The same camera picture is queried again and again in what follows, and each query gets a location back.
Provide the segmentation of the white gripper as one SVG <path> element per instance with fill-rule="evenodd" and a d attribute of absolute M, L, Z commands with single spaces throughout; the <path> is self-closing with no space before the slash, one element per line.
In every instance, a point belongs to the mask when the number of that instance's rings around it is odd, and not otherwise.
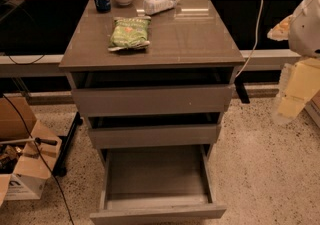
<path fill-rule="evenodd" d="M 269 30 L 267 37 L 284 41 L 289 37 L 289 15 Z M 293 121 L 306 104 L 320 91 L 320 60 L 303 59 L 295 64 L 285 64 L 279 79 L 279 92 L 272 108 L 272 119 L 283 125 Z"/>

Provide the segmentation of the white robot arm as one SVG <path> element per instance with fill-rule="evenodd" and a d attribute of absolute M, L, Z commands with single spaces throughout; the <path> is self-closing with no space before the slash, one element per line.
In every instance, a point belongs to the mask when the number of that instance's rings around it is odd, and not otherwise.
<path fill-rule="evenodd" d="M 267 37 L 287 40 L 289 49 L 301 56 L 295 64 L 284 64 L 272 109 L 273 121 L 287 124 L 320 91 L 320 0 L 303 0 Z"/>

